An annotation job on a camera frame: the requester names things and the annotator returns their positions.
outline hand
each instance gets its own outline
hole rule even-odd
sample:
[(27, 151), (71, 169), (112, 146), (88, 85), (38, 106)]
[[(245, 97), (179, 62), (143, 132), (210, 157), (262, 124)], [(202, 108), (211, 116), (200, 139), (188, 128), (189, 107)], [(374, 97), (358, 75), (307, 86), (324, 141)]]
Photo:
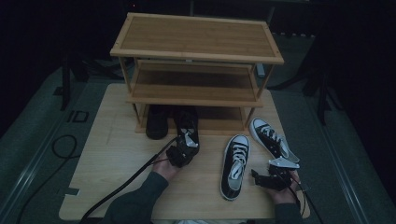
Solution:
[(168, 182), (181, 170), (177, 166), (173, 166), (171, 162), (168, 160), (166, 156), (166, 151), (164, 151), (158, 158), (155, 160), (155, 163), (152, 165), (152, 171), (158, 173), (163, 176)]
[[(300, 183), (300, 178), (297, 175), (296, 171), (290, 171), (291, 178), (293, 179), (291, 181), (291, 186), (290, 188), (294, 191), (296, 191), (298, 183)], [(276, 189), (265, 189), (267, 193), (271, 196), (271, 198), (274, 201), (274, 204), (279, 204), (279, 203), (296, 203), (296, 199), (294, 198), (293, 193), (290, 191), (289, 188), (282, 189), (281, 191), (277, 191)]]

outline person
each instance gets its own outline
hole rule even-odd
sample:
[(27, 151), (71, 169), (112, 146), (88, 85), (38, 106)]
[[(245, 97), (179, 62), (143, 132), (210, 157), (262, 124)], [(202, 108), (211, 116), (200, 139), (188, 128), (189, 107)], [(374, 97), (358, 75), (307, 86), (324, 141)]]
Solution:
[[(151, 223), (152, 209), (160, 198), (169, 182), (180, 172), (181, 168), (173, 166), (167, 159), (166, 153), (162, 153), (152, 166), (151, 172), (142, 186), (132, 192), (128, 192), (115, 199), (108, 207), (100, 224), (149, 224)], [(299, 177), (292, 172), (295, 180), (291, 188), (296, 190)], [(276, 224), (300, 224), (303, 219), (289, 189), (281, 191), (266, 189), (276, 205)]]

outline sleeve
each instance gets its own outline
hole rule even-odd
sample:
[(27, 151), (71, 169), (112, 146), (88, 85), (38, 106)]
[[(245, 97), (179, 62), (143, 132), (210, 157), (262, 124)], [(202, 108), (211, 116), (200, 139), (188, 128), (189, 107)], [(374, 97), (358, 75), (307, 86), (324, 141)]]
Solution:
[(280, 203), (275, 206), (276, 224), (303, 224), (297, 204)]
[(168, 187), (163, 176), (150, 172), (142, 186), (114, 200), (100, 224), (150, 223), (154, 204)]

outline floor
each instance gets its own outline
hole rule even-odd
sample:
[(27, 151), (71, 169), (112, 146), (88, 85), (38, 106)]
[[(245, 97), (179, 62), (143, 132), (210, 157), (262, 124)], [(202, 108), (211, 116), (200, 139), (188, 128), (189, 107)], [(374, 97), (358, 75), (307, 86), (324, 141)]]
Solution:
[[(268, 86), (293, 77), (313, 41), (303, 36), (275, 35), (275, 39), (285, 64), (276, 67)], [(59, 219), (58, 211), (78, 160), (56, 154), (81, 152), (106, 86), (114, 82), (122, 80), (92, 70), (87, 83), (72, 82), (72, 100), (60, 111), (62, 99), (52, 93), (61, 85), (61, 70), (47, 78), (0, 140), (0, 223), (77, 223)], [(323, 126), (316, 115), (318, 97), (302, 94), (305, 82), (272, 91), (290, 148), (301, 159), (299, 174), (312, 201), (311, 216), (304, 222), (395, 223), (395, 206), (347, 114), (328, 101), (330, 110), (325, 112)], [(85, 122), (73, 122), (69, 120), (72, 111), (89, 116)], [(75, 147), (71, 137), (57, 140), (65, 134), (76, 137)]]

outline shoe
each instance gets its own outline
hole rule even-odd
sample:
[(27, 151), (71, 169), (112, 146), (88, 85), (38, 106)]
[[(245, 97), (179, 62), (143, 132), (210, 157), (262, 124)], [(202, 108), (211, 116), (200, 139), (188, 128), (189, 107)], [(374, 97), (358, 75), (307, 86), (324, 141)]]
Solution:
[(252, 137), (259, 142), (260, 145), (266, 147), (275, 159), (283, 157), (295, 163), (300, 161), (300, 159), (290, 151), (285, 136), (277, 134), (264, 120), (253, 119), (250, 122), (249, 130)]
[(150, 105), (146, 135), (150, 139), (159, 140), (168, 134), (169, 105)]
[(233, 201), (241, 192), (249, 153), (250, 143), (242, 134), (234, 136), (225, 148), (220, 184), (221, 196), (225, 200)]
[(199, 151), (198, 114), (192, 105), (175, 106), (174, 121), (177, 128), (177, 146), (167, 151), (172, 165), (185, 166)]

